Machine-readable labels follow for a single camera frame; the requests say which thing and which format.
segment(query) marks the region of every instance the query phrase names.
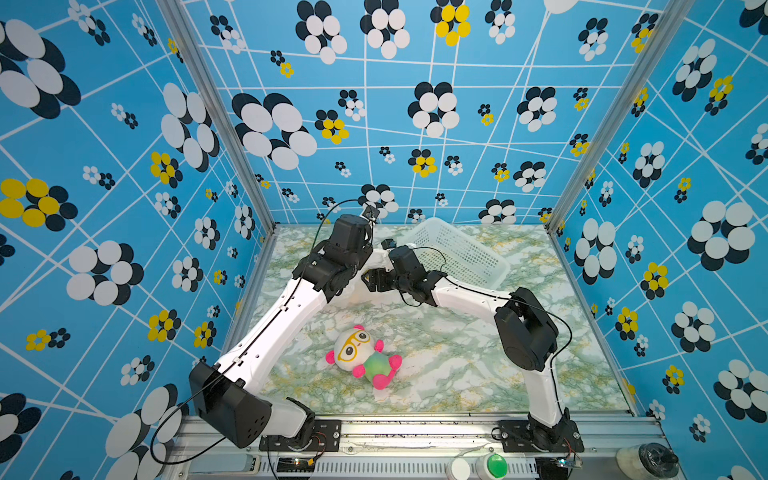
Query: marble-patterned floor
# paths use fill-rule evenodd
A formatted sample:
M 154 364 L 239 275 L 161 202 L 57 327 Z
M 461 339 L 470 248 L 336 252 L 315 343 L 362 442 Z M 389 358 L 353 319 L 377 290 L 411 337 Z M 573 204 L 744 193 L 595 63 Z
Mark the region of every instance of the marble-patterned floor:
M 396 240 L 412 227 L 377 225 L 374 245 Z M 464 225 L 458 228 L 492 248 L 511 264 L 498 288 L 532 290 L 542 306 L 574 330 L 571 345 L 557 358 L 560 395 L 571 410 L 626 410 L 627 403 L 578 304 L 563 266 L 542 226 Z M 307 255 L 317 227 L 280 227 L 264 281 L 255 325 L 285 288 L 296 262 Z M 324 227 L 319 239 L 327 238 Z M 392 384 L 374 390 L 326 354 L 340 332 L 357 323 L 385 343 L 384 353 L 399 354 L 402 368 Z M 558 324 L 558 347 L 568 331 Z M 392 412 L 520 412 L 528 409 L 522 374 L 504 355 L 495 325 L 431 306 L 406 306 L 399 296 L 377 304 L 340 309 L 331 302 L 315 315 L 286 349 L 270 373 L 265 396 L 293 397 L 319 414 Z

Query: black and white flower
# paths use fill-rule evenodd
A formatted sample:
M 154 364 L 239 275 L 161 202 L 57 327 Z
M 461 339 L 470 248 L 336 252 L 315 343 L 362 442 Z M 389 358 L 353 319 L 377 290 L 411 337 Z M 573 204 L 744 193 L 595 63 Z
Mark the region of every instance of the black and white flower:
M 221 233 L 216 228 L 216 221 L 203 217 L 194 221 L 194 242 L 208 250 L 216 249 L 216 242 L 221 238 Z
M 642 258 L 641 253 L 643 253 L 643 250 L 645 250 L 643 237 L 633 235 L 629 243 L 627 243 L 627 251 L 624 252 L 624 255 L 629 259 L 629 263 L 639 262 L 640 258 Z
M 406 14 L 400 10 L 398 0 L 367 0 L 366 14 L 360 19 L 360 29 L 366 34 L 371 48 L 380 48 L 382 56 L 391 60 L 398 48 L 411 42 L 406 30 Z
M 149 374 L 152 370 L 154 370 L 154 362 L 152 361 L 152 357 L 149 355 L 145 355 L 143 359 L 136 357 L 131 360 L 130 363 L 123 365 L 123 368 L 120 371 L 122 374 L 122 377 L 120 378 L 120 384 L 122 386 L 126 386 L 128 384 L 136 385 L 139 383 L 139 380 L 146 382 L 149 380 Z
M 237 185 L 232 180 L 228 180 L 227 184 L 224 185 L 224 191 L 233 198 L 237 198 Z
M 339 96 L 339 106 L 344 109 L 344 114 L 347 117 L 352 117 L 354 121 L 360 121 L 360 118 L 366 116 L 366 105 L 357 98 L 357 91 L 341 90 Z
M 413 119 L 414 127 L 425 128 L 429 137 L 438 138 L 445 129 L 458 125 L 456 95 L 447 81 L 438 83 L 435 87 L 428 81 L 423 81 L 416 85 L 413 94 L 416 101 L 408 106 L 408 116 Z
M 637 337 L 637 343 L 634 346 L 634 352 L 637 356 L 645 356 L 645 351 L 648 349 L 648 337 L 645 335 L 639 335 Z
M 688 250 L 701 255 L 701 265 L 707 270 L 719 270 L 725 260 L 743 263 L 755 244 L 755 233 L 746 226 L 752 216 L 749 204 L 732 204 L 726 209 L 719 200 L 709 202 L 701 220 L 690 229 Z
M 705 419 L 704 415 L 699 414 L 694 417 L 694 423 L 688 427 L 688 430 L 694 435 L 694 440 L 705 443 L 707 434 L 712 432 L 710 425 L 710 421 Z
M 458 155 L 449 155 L 445 159 L 444 165 L 448 167 L 448 173 L 454 177 L 464 171 L 464 165 L 458 159 Z
M 173 265 L 174 276 L 171 285 L 181 288 L 184 292 L 197 291 L 199 282 L 203 281 L 203 269 L 196 257 L 185 257 L 183 260 L 175 260 Z
M 181 213 L 181 205 L 179 205 L 179 199 L 175 195 L 171 196 L 168 192 L 157 192 L 154 199 L 154 209 L 161 214 L 176 218 Z
M 528 125 L 528 131 L 537 131 L 542 125 L 551 124 L 556 118 L 554 108 L 558 100 L 554 87 L 531 87 L 525 92 L 525 100 L 518 105 L 520 123 Z
M 737 420 L 749 416 L 757 423 L 768 419 L 768 375 L 750 371 L 741 360 L 731 360 L 728 370 L 717 376 L 713 388 L 717 396 L 726 400 L 725 410 Z
M 152 439 L 151 425 L 168 419 L 157 430 L 157 441 L 152 445 L 154 456 L 163 462 L 170 458 L 173 438 L 181 427 L 183 417 L 189 415 L 189 406 L 180 404 L 177 410 L 178 389 L 169 383 L 150 392 L 141 409 L 120 418 L 107 435 L 107 457 L 116 458 L 107 472 L 107 478 L 157 478 L 164 464 L 156 462 L 144 445 Z
M 323 205 L 328 207 L 328 209 L 335 214 L 341 211 L 341 206 L 336 205 L 336 200 L 334 200 L 333 197 L 323 197 Z
M 319 54 L 324 64 L 331 65 L 336 61 L 336 55 L 346 51 L 347 44 L 346 39 L 340 35 L 341 24 L 333 16 L 330 5 L 319 0 L 312 6 L 302 0 L 296 6 L 296 12 L 301 18 L 301 22 L 296 23 L 296 35 L 304 41 L 304 48 L 312 55 Z
M 374 187 L 371 184 L 363 185 L 360 188 L 362 196 L 357 199 L 357 203 L 364 207 L 369 205 L 379 211 L 379 219 L 386 218 L 387 215 L 395 213 L 400 206 L 395 202 L 395 193 L 389 189 L 389 185 L 381 184 Z
M 651 180 L 661 177 L 661 169 L 664 168 L 666 159 L 661 153 L 664 151 L 664 142 L 645 144 L 640 149 L 640 156 L 634 161 L 632 177 L 638 180 L 641 187 L 647 188 Z
M 766 132 L 768 132 L 768 124 L 761 124 L 757 128 L 757 133 L 752 136 L 750 149 L 745 155 L 747 160 L 751 160 L 755 165 L 760 165 L 768 157 L 768 137 L 764 137 Z
M 256 222 L 253 221 L 253 210 L 245 205 L 242 207 L 235 207 L 235 231 L 238 232 L 242 238 L 250 240 L 253 236 L 251 232 L 255 229 Z
M 163 99 L 169 114 L 163 116 L 161 130 L 168 144 L 184 154 L 184 160 L 199 172 L 208 169 L 208 157 L 220 153 L 219 137 L 211 130 L 212 120 L 203 98 L 197 92 L 185 94 L 176 84 L 167 83 Z M 197 124 L 195 138 L 190 128 Z
M 514 200 L 488 200 L 485 203 L 485 210 L 478 214 L 480 223 L 504 223 L 507 225 L 514 224 L 518 218 L 515 213 L 518 208 L 515 206 Z
M 614 183 L 612 181 L 603 182 L 600 189 L 600 204 L 606 207 L 611 202 L 611 195 L 614 194 Z
M 263 104 L 249 94 L 237 94 L 232 99 L 234 113 L 243 123 L 235 126 L 240 143 L 248 153 L 267 157 L 283 170 L 299 166 L 299 157 L 309 157 L 317 151 L 317 141 L 302 125 L 301 113 L 281 94 L 268 94 Z M 281 140 L 268 138 L 265 133 L 276 125 Z
M 69 254 L 68 261 L 77 272 L 67 282 L 67 294 L 74 300 L 123 305 L 131 298 L 131 287 L 144 278 L 144 268 L 134 262 L 134 249 L 127 243 L 106 240 L 95 249 L 82 245 Z
M 766 0 L 743 0 L 744 10 L 739 17 L 739 25 L 749 28 L 759 22 L 757 31 L 768 35 L 768 2 Z
M 691 101 L 699 88 L 706 87 L 712 80 L 712 70 L 717 64 L 714 38 L 710 38 L 700 47 L 691 45 L 683 55 L 683 66 L 675 74 L 672 94 L 681 95 L 683 101 Z
M 686 352 L 699 349 L 708 352 L 715 340 L 712 322 L 715 315 L 708 308 L 698 308 L 693 302 L 683 303 L 683 311 L 675 315 L 672 334 L 680 339 L 680 347 Z
M 652 403 L 648 404 L 648 411 L 645 412 L 645 416 L 647 417 L 656 417 L 656 420 L 664 420 L 667 416 L 664 414 L 666 409 L 663 405 L 659 403 L 658 400 L 654 399 Z
M 12 393 L 0 399 L 0 464 L 22 449 L 22 435 L 40 422 L 40 409 L 26 406 L 27 397 L 21 393 Z
M 418 223 L 427 218 L 420 208 L 412 208 L 408 211 L 408 218 L 411 219 L 411 223 Z
M 111 38 L 109 38 L 109 34 L 107 33 L 107 27 L 101 20 L 95 18 L 91 14 L 91 9 L 89 7 L 78 3 L 77 0 L 69 0 L 67 13 L 69 14 L 69 18 L 73 22 L 77 22 L 78 27 L 80 27 L 83 32 L 93 37 L 96 43 L 100 46 L 103 47 L 105 43 L 111 41 Z
M 147 41 L 149 46 L 154 47 L 157 45 L 157 38 L 154 35 L 154 30 L 147 27 L 144 24 L 144 17 L 141 17 L 139 15 L 133 14 L 133 20 L 131 20 L 131 25 L 136 28 L 136 31 L 139 35 L 144 37 L 144 39 Z
M 288 201 L 294 202 L 297 204 L 299 202 L 299 196 L 296 195 L 293 190 L 289 188 L 283 188 L 283 191 L 280 192 L 284 197 L 288 197 Z
M 520 164 L 520 170 L 512 175 L 512 178 L 515 179 L 515 186 L 520 187 L 525 193 L 530 192 L 534 187 L 543 187 L 547 181 L 545 167 L 544 162 L 523 162 Z
M 497 45 L 515 35 L 515 14 L 510 12 L 511 9 L 512 0 L 491 0 L 491 10 L 485 14 L 485 23 L 491 26 L 488 35 Z
M 590 18 L 584 26 L 584 30 L 579 32 L 578 39 L 583 42 L 578 52 L 584 56 L 584 60 L 591 61 L 595 55 L 602 55 L 605 52 L 605 42 L 608 40 L 608 32 L 605 27 L 608 25 L 607 18 Z
M 21 20 L 0 23 L 0 91 L 19 107 L 29 108 L 43 118 L 56 118 L 59 102 L 80 103 L 80 89 L 66 75 L 64 56 L 47 38 Z M 26 71 L 16 62 L 26 61 Z
M 598 277 L 610 278 L 616 268 L 617 255 L 614 250 L 616 227 L 611 222 L 598 225 L 594 218 L 587 219 L 581 231 L 581 238 L 576 242 L 574 260 L 583 267 L 582 278 L 587 285 L 598 281 Z M 597 246 L 597 254 L 592 247 Z

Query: yellow flower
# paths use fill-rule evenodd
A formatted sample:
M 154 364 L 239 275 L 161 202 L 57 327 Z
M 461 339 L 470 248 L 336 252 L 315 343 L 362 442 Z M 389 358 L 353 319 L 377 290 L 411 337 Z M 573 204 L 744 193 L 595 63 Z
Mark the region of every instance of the yellow flower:
M 585 142 L 578 141 L 576 142 L 576 145 L 574 145 L 574 147 L 571 149 L 571 153 L 575 157 L 578 157 L 579 155 L 586 154 L 588 149 L 589 149 L 588 141 L 585 141 Z
M 668 273 L 669 270 L 664 265 L 648 264 L 648 270 L 643 273 L 640 288 L 645 291 L 645 296 L 649 300 L 653 300 L 657 296 L 664 296 L 664 289 L 670 285 L 667 279 Z
M 643 51 L 643 48 L 645 48 L 645 45 L 647 45 L 648 41 L 650 40 L 650 37 L 653 34 L 654 34 L 654 31 L 648 30 L 647 28 L 643 28 L 637 33 L 637 37 L 631 43 L 635 53 L 640 53 L 641 51 Z
M 576 105 L 574 105 L 574 108 L 576 108 L 578 111 L 582 111 L 586 107 L 589 107 L 589 98 L 579 98 L 579 100 L 576 102 Z
M 710 90 L 710 99 L 712 101 L 720 101 L 725 98 L 731 91 L 733 91 L 733 76 L 728 75 L 725 78 L 718 78 L 715 81 L 714 88 Z
M 494 175 L 494 178 L 498 180 L 499 183 L 507 180 L 509 178 L 509 170 L 499 170 L 498 173 Z
M 670 368 L 666 371 L 666 374 L 670 378 L 670 383 L 672 385 L 685 385 L 685 379 L 683 379 L 685 373 L 683 370 L 678 369 L 674 365 L 670 365 Z
M 293 75 L 293 68 L 291 68 L 291 64 L 290 63 L 282 64 L 280 66 L 280 74 L 285 78 L 291 78 L 291 75 Z
M 619 327 L 624 333 L 637 332 L 640 328 L 637 324 L 639 316 L 637 312 L 629 310 L 627 307 L 621 309 L 621 315 L 619 315 Z
M 638 107 L 642 106 L 648 99 L 648 87 L 643 87 L 637 97 L 634 99 L 634 104 Z
M 42 352 L 51 341 L 51 336 L 45 330 L 39 330 L 37 333 L 30 333 L 27 335 L 27 351 L 32 350 L 36 352 Z

